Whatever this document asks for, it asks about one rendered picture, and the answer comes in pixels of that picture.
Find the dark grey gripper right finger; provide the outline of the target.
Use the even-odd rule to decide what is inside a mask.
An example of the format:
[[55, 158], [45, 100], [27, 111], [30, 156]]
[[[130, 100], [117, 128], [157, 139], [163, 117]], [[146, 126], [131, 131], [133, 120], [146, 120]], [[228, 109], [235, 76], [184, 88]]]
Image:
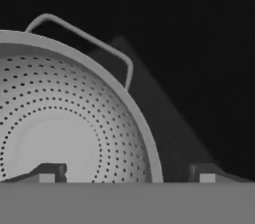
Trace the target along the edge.
[[197, 183], [251, 183], [251, 180], [227, 173], [213, 163], [191, 163], [188, 181]]

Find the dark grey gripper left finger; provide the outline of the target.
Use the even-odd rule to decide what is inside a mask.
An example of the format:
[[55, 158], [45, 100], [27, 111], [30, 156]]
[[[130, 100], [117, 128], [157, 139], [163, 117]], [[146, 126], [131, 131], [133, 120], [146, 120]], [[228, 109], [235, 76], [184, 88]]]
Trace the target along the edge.
[[66, 174], [66, 163], [41, 163], [32, 170], [6, 178], [3, 182], [66, 183]]

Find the grey metal colander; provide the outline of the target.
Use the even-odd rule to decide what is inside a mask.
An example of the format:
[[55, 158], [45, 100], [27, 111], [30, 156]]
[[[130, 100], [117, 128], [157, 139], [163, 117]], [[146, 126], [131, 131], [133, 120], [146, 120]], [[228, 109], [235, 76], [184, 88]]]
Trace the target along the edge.
[[0, 181], [65, 163], [71, 182], [160, 183], [154, 138], [139, 107], [86, 54], [34, 30], [0, 30]]

